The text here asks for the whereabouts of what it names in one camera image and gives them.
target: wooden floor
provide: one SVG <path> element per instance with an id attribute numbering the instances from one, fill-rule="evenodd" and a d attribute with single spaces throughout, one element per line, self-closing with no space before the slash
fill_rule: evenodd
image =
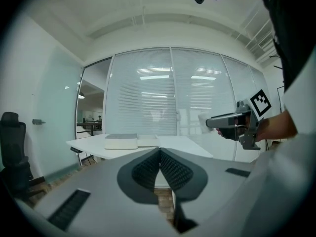
<path id="1" fill-rule="evenodd" d="M 62 183 L 64 183 L 66 180 L 71 178 L 72 176 L 76 175 L 78 172 L 84 171 L 88 168 L 93 167 L 96 163 L 93 159 L 89 159 L 89 161 L 86 159 L 82 162 L 82 167 L 78 168 L 77 170 L 63 176 L 62 178 L 55 180 L 52 183 L 40 183 L 38 185 L 32 186 L 30 188 L 31 191 L 36 191 L 43 189 L 46 193 L 49 193 L 54 188 L 58 187 Z M 172 200 L 172 192 L 171 189 L 155 189 L 155 194 L 158 196 L 158 202 L 159 202 L 159 209 L 163 216 L 168 220 L 171 224 L 173 222 L 174 217 L 174 207 L 173 207 L 173 200 Z M 30 198 L 30 200 L 36 204 L 38 201 L 45 196 L 45 194 L 40 193 L 36 196 L 33 196 Z"/>

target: white box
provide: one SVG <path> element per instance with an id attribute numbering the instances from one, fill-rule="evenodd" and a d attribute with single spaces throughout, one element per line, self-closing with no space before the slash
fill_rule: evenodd
<path id="1" fill-rule="evenodd" d="M 159 139 L 156 135 L 138 135 L 137 144 L 139 147 L 159 147 Z"/>
<path id="2" fill-rule="evenodd" d="M 105 137 L 105 149 L 137 149 L 137 133 L 109 134 Z"/>

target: black office chair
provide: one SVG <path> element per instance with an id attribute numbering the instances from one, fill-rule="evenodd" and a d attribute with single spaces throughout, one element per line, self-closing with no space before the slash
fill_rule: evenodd
<path id="1" fill-rule="evenodd" d="M 5 169 L 1 175 L 16 198 L 32 203 L 29 198 L 44 190 L 28 192 L 29 180 L 33 179 L 29 158 L 24 155 L 25 123 L 19 122 L 17 113 L 3 113 L 0 121 L 0 145 Z"/>

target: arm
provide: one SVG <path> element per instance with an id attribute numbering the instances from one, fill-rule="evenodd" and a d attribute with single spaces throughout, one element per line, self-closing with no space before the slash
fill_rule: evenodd
<path id="1" fill-rule="evenodd" d="M 296 134 L 297 130 L 290 113 L 285 110 L 277 116 L 262 121 L 256 141 L 287 139 Z"/>

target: white desk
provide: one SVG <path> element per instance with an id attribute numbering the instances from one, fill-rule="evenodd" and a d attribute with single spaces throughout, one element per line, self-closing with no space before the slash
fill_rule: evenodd
<path id="1" fill-rule="evenodd" d="M 145 147 L 133 150 L 104 149 L 104 138 L 106 136 L 107 134 L 100 134 L 83 139 L 67 141 L 66 143 L 71 147 L 86 152 L 87 154 L 104 159 L 113 159 L 127 154 L 132 154 L 142 150 L 150 149 Z M 208 151 L 200 147 L 198 144 L 196 144 L 194 141 L 190 140 L 186 136 L 160 136 L 158 138 L 160 147 L 162 148 L 173 148 L 176 150 L 184 151 L 189 154 L 213 158 L 213 155 L 211 155 Z"/>

